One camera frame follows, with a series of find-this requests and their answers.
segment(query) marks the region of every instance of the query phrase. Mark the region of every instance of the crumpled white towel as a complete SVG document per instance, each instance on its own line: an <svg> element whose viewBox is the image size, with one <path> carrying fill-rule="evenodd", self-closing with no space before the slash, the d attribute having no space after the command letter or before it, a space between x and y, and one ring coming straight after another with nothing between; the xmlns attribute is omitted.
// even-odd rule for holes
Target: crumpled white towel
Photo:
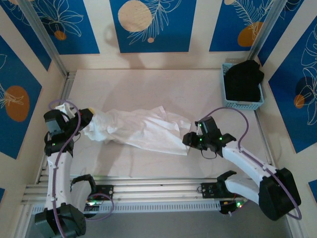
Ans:
<svg viewBox="0 0 317 238"><path fill-rule="evenodd" d="M190 130L190 121L166 112L162 106L133 112L93 110L92 120L83 129L91 140L106 143L114 140L144 150L187 155L182 140Z"/></svg>

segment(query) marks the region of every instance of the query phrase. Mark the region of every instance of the white table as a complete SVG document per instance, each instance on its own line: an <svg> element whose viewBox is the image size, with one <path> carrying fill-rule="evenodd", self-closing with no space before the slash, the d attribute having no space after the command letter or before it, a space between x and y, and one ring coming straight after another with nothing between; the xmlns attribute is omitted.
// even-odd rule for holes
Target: white table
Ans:
<svg viewBox="0 0 317 238"><path fill-rule="evenodd" d="M163 106L192 121L222 106L220 70L78 70L69 95L80 109L133 111ZM264 144L253 111L243 111L250 128L242 145L267 162ZM246 124L238 113L220 110L213 117L222 133L237 139ZM234 164L218 156L207 160L199 150L188 156L141 150L129 145L90 141L82 136L75 143L72 175L92 174L126 178L215 178L234 170Z"/></svg>

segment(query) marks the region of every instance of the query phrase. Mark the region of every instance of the blue panel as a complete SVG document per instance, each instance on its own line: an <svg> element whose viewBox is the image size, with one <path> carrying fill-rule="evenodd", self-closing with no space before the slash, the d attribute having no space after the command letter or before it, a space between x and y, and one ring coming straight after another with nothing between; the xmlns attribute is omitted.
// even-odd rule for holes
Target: blue panel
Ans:
<svg viewBox="0 0 317 238"><path fill-rule="evenodd" d="M187 52L196 0L110 0L121 53Z"/></svg>
<svg viewBox="0 0 317 238"><path fill-rule="evenodd" d="M317 180L311 181L308 184L309 184L309 187L311 187L315 201L317 202Z"/></svg>
<svg viewBox="0 0 317 238"><path fill-rule="evenodd" d="M16 159L41 85L0 37L0 151Z"/></svg>
<svg viewBox="0 0 317 238"><path fill-rule="evenodd" d="M317 142L317 18L269 81L296 153Z"/></svg>
<svg viewBox="0 0 317 238"><path fill-rule="evenodd" d="M264 45L262 46L258 57L262 65L265 64L267 58L273 51L275 45L283 35L284 31L286 30L287 26L295 16L297 10L301 6L304 0L289 0L286 3L284 10L282 11L280 17L276 21L276 24L273 26L267 40L265 41Z"/></svg>
<svg viewBox="0 0 317 238"><path fill-rule="evenodd" d="M286 13L289 8L297 9L294 1L301 0L289 0L278 21L283 22L282 17L285 18L286 26L283 23L274 30L274 32L282 30L279 32L280 36L295 14L294 12ZM248 51L271 9L272 3L272 0L223 0L210 51ZM275 38L276 36L274 41L269 39L269 49L274 48L278 41Z"/></svg>
<svg viewBox="0 0 317 238"><path fill-rule="evenodd" d="M34 0L31 3L61 55L99 54L83 0ZM46 61L41 57L43 47L19 7L9 0L0 0L0 4L48 69L47 57Z"/></svg>
<svg viewBox="0 0 317 238"><path fill-rule="evenodd" d="M3 196L4 196L4 191L5 191L5 189L0 188L0 203L1 203L2 198L3 198Z"/></svg>

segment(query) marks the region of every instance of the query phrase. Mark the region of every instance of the plastic basket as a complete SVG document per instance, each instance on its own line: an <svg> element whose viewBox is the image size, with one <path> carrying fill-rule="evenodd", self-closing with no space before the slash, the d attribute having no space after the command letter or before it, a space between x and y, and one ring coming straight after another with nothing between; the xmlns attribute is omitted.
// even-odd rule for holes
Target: plastic basket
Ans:
<svg viewBox="0 0 317 238"><path fill-rule="evenodd" d="M225 107L236 108L236 109L243 109L243 110L256 110L259 106L264 103L263 93L261 85L259 84L259 89L261 93L261 99L259 102L243 102L243 101L231 101L226 99L226 92L224 87L224 76L228 72L228 70L233 66L233 63L223 63L221 66L221 73L220 74L220 81L222 87L222 101Z"/></svg>

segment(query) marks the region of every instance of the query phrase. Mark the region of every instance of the black cloth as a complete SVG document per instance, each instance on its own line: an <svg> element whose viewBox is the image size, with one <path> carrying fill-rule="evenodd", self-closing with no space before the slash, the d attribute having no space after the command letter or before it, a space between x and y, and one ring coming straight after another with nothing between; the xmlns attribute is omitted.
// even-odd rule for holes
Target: black cloth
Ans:
<svg viewBox="0 0 317 238"><path fill-rule="evenodd" d="M227 100L258 102L261 99L259 84L264 73L254 60L247 60L231 67L224 76Z"/></svg>

